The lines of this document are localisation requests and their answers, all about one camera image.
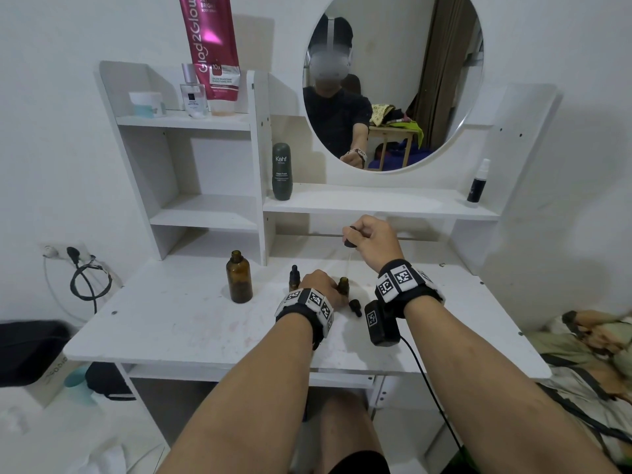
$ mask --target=power outlet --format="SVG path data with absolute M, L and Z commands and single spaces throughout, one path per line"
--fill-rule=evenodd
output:
M 73 248 L 78 249 L 79 259 L 83 261 L 84 263 L 89 262 L 91 259 L 88 248 L 86 248 L 86 246 L 80 241 L 77 241 L 75 243 L 43 243 L 42 242 L 42 243 L 37 243 L 37 246 L 39 247 L 40 253 L 49 259 L 69 260 L 70 256 L 68 256 L 68 253 L 67 253 L 68 247 L 73 247 Z M 57 256 L 53 256 L 53 257 L 49 256 L 49 254 L 52 251 L 50 248 L 53 248 L 53 250 L 57 251 Z

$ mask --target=dark green bottle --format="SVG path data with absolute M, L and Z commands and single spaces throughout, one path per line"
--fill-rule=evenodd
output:
M 279 201 L 292 196 L 292 158 L 286 143 L 273 146 L 273 192 Z

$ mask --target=pink tube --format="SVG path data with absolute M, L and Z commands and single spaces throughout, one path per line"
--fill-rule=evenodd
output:
M 241 71 L 230 0 L 180 0 L 198 80 L 209 100 L 237 101 Z

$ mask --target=clothes pile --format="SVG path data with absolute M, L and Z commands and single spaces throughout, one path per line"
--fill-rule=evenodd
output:
M 632 316 L 570 311 L 526 335 L 551 367 L 538 384 L 618 465 L 632 464 Z

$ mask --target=white wall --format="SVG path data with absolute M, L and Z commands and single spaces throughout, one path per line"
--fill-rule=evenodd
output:
M 242 66 L 271 67 L 299 90 L 302 60 L 288 54 L 304 53 L 331 0 L 232 1 Z M 556 83 L 565 94 L 484 279 L 525 327 L 571 308 L 623 313 L 632 305 L 632 0 L 473 2 L 486 76 Z M 189 59 L 178 0 L 3 0 L 0 53 L 0 316 L 62 317 L 37 240 L 81 239 L 123 279 L 148 256 L 92 71 L 101 59 Z M 65 292 L 69 268 L 55 268 Z
M 433 7 L 434 0 L 334 0 L 327 9 L 352 25 L 352 73 L 371 103 L 406 111 L 415 98 Z

